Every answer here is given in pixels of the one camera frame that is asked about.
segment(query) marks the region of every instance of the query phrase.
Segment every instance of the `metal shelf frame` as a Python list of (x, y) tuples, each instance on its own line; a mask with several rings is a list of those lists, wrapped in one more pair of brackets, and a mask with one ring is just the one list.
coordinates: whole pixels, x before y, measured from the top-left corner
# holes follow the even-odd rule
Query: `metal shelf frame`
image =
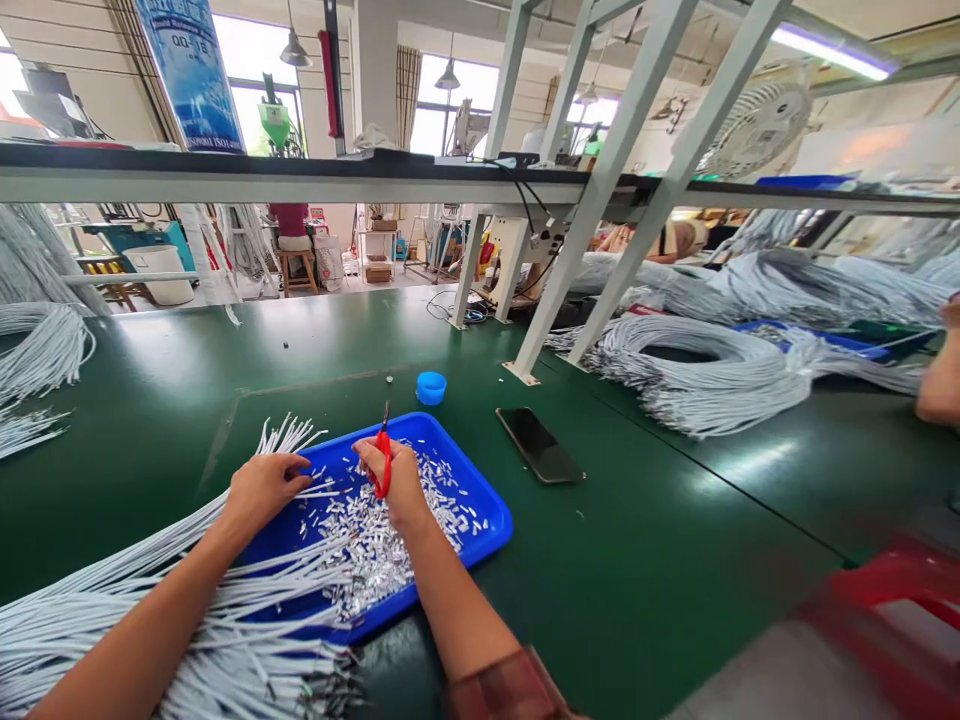
[[(497, 86), (488, 140), (496, 155), (510, 113), (519, 63), (532, 10), (542, 0), (513, 0), (507, 46)], [(563, 71), (543, 148), (558, 139), (573, 101), (596, 26), (642, 0), (584, 0)], [(710, 139), (736, 100), (789, 0), (754, 0), (703, 106), (676, 148), (663, 178), (623, 175), (622, 170), (649, 115), (657, 90), (687, 27), (696, 0), (663, 3), (647, 30), (633, 72), (592, 173), (491, 166), (437, 165), (375, 160), (255, 158), (145, 150), (106, 150), (0, 144), (3, 202), (317, 202), (469, 203), (474, 207), (465, 240), (460, 283), (450, 322), (464, 328), (467, 297), (480, 251), (484, 219), (525, 217), (514, 180), (528, 183), (552, 215), (570, 223), (530, 329), (511, 371), (528, 383), (543, 341), (579, 269), (583, 252), (601, 219), (634, 223), (634, 239), (604, 289), (587, 331), (569, 359), (579, 362), (610, 318), (625, 283), (634, 276), (675, 207), (822, 208), (852, 214), (960, 216), (960, 200), (802, 191), (737, 183), (691, 182)], [(531, 205), (537, 217), (539, 208)]]
[[(541, 157), (552, 158), (556, 152), (597, 26), (641, 2), (642, 0), (584, 0), (582, 3), (553, 111), (544, 133)], [(530, 13), (538, 4), (537, 0), (513, 2), (507, 26), (505, 63), (497, 87), (492, 121), (492, 126), (501, 130), (509, 116), (510, 98), (513, 97), (516, 87), (519, 58), (523, 52)], [(891, 215), (960, 214), (960, 203), (953, 200), (862, 193), (804, 192), (779, 187), (774, 189), (732, 183), (691, 182), (700, 158), (753, 72), (771, 34), (790, 11), (790, 5), (790, 0), (754, 0), (750, 5), (714, 76), (702, 107), (684, 132), (683, 146), (674, 148), (670, 166), (648, 196), (634, 203), (632, 217), (628, 220), (636, 222), (633, 240), (614, 269), (587, 319), (583, 332), (567, 356), (569, 362), (577, 365), (584, 353), (596, 342), (670, 213), (678, 206), (822, 208), (849, 213)], [(675, 0), (659, 5), (644, 37), (630, 81), (623, 92), (620, 109), (610, 126), (603, 152), (584, 188), (563, 251), (557, 257), (556, 266), (547, 281), (520, 352), (515, 361), (504, 363), (505, 367), (528, 385), (537, 384), (531, 372), (544, 340), (597, 225), (605, 215), (610, 214), (610, 201), (616, 191), (620, 173), (649, 114), (650, 104), (666, 75), (695, 6), (695, 0)], [(493, 145), (488, 147), (496, 153), (500, 150), (502, 131), (492, 135), (491, 139), (494, 141)], [(483, 216), (478, 213), (474, 219), (474, 227), (482, 227), (482, 221)], [(472, 236), (465, 248), (464, 270), (454, 312), (449, 320), (458, 328), (464, 327), (469, 280), (473, 276), (479, 245), (479, 238)]]

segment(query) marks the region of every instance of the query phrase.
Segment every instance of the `shelf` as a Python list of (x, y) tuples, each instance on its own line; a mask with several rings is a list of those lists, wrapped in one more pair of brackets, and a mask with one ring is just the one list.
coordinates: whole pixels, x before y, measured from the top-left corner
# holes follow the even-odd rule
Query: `shelf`
[[(520, 216), (513, 178), (528, 183), (558, 219), (580, 201), (587, 173), (494, 167), (384, 164), (244, 155), (0, 144), (4, 202), (475, 203)], [(636, 222), (660, 180), (621, 175), (604, 214)], [(528, 196), (531, 212), (537, 204)], [(960, 199), (907, 197), (694, 181), (681, 205), (846, 210), (877, 215), (960, 216)]]
[(956, 200), (837, 190), (744, 185), (741, 183), (694, 181), (687, 186), (681, 205), (719, 208), (780, 208), (784, 210), (846, 210), (869, 215), (960, 215)]
[[(547, 204), (576, 203), (588, 179), (586, 173), (562, 170), (515, 175)], [(11, 143), (0, 145), (0, 197), (4, 202), (515, 203), (517, 188), (493, 167)]]

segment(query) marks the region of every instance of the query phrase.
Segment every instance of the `hand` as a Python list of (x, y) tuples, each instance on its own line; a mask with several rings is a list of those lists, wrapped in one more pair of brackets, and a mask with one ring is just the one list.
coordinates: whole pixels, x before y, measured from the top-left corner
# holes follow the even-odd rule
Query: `hand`
[[(383, 479), (386, 462), (383, 453), (377, 448), (375, 437), (357, 440), (353, 451), (363, 460), (368, 473), (374, 473), (378, 479)], [(425, 523), (433, 519), (433, 513), (423, 496), (417, 454), (406, 445), (391, 440), (390, 458), (390, 489), (387, 491), (390, 522), (401, 536), (406, 536), (421, 530)]]
[(960, 330), (960, 293), (956, 293), (941, 310), (947, 330)]
[(233, 474), (221, 519), (247, 541), (276, 517), (288, 502), (313, 482), (300, 468), (310, 461), (299, 455), (255, 455)]

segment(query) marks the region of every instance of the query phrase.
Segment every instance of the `person's arm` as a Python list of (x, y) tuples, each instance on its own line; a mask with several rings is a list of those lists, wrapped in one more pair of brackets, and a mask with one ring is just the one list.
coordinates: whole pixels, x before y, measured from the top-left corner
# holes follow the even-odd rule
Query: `person's arm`
[(947, 339), (920, 386), (917, 416), (938, 425), (960, 425), (960, 297), (943, 309)]
[(240, 468), (220, 517), (27, 716), (149, 718), (173, 679), (224, 573), (254, 535), (311, 483), (299, 455), (258, 455)]
[[(420, 602), (447, 679), (457, 682), (520, 652), (520, 643), (480, 592), (430, 512), (417, 470), (417, 456), (391, 442), (390, 521), (403, 538), (413, 565)], [(384, 457), (374, 438), (354, 450), (378, 476)]]

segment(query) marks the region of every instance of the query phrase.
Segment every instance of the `blue box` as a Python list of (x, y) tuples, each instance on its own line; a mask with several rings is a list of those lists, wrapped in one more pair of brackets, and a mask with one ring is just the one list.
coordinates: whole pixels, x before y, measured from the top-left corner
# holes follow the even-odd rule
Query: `blue box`
[[(357, 464), (357, 456), (350, 448), (360, 438), (376, 435), (379, 430), (379, 425), (371, 425), (350, 435), (328, 440), (321, 445), (315, 445), (301, 451), (300, 455), (313, 463), (313, 468), (305, 472), (320, 470), (326, 466), (324, 477), (332, 476), (337, 479), (336, 488), (338, 490), (351, 486), (357, 487), (367, 482), (359, 480), (347, 472), (348, 467)], [(453, 438), (432, 415), (414, 412), (391, 418), (387, 426), (387, 432), (394, 440), (406, 439), (411, 441), (413, 449), (418, 454), (429, 452), (438, 462), (447, 461), (451, 467), (451, 475), (456, 479), (458, 485), (449, 489), (442, 485), (438, 486), (438, 492), (448, 496), (457, 493), (456, 497), (459, 500), (461, 497), (459, 491), (466, 490), (470, 507), (477, 513), (476, 520), (481, 524), (484, 520), (487, 521), (488, 529), (478, 531), (474, 535), (471, 524), (471, 528), (459, 535), (462, 544), (460, 559), (466, 567), (476, 565), (485, 557), (506, 545), (510, 536), (513, 535), (513, 519), (510, 516), (510, 511), (476, 466), (457, 447)], [(301, 509), (299, 506), (304, 503), (306, 503), (306, 509)], [(300, 536), (300, 525), (301, 522), (308, 520), (308, 516), (313, 510), (316, 510), (316, 513), (307, 522), (307, 542), (319, 541), (321, 536), (317, 529), (312, 527), (312, 523), (316, 518), (323, 521), (327, 517), (329, 504), (330, 498), (294, 500), (291, 502), (260, 531), (253, 542), (243, 551), (240, 556), (241, 564), (260, 562), (292, 552), (295, 547), (306, 547)], [(417, 588), (411, 580), (410, 584), (403, 590), (380, 600), (361, 616), (354, 618), (352, 630), (310, 627), (297, 631), (293, 635), (300, 638), (322, 637), (331, 642), (353, 644), (370, 635), (384, 623), (389, 622), (417, 600)], [(253, 614), (251, 619), (260, 622), (296, 620), (305, 618), (329, 606), (330, 601), (318, 591), (285, 601), (279, 612), (275, 608), (269, 608)]]
[(754, 184), (798, 190), (839, 190), (845, 182), (854, 179), (844, 175), (772, 175), (760, 178)]
[[(762, 325), (771, 325), (773, 327), (780, 328), (781, 330), (786, 330), (788, 327), (796, 327), (796, 326), (788, 325), (786, 323), (779, 322), (777, 320), (757, 320), (756, 322), (752, 322), (752, 323), (735, 325), (730, 329), (736, 330), (737, 332), (749, 332)], [(877, 347), (876, 345), (870, 345), (868, 343), (862, 343), (859, 340), (851, 340), (850, 338), (841, 337), (840, 335), (831, 335), (830, 333), (819, 332), (817, 330), (810, 330), (809, 328), (800, 328), (800, 329), (813, 333), (817, 337), (822, 337), (831, 345), (842, 347), (845, 350), (851, 350), (855, 352), (857, 355), (859, 355), (860, 357), (866, 358), (867, 360), (872, 360), (873, 362), (876, 362), (876, 363), (884, 363), (890, 359), (890, 351), (887, 350), (886, 348)], [(786, 352), (790, 348), (790, 343), (788, 342), (777, 343), (777, 345), (783, 352)]]

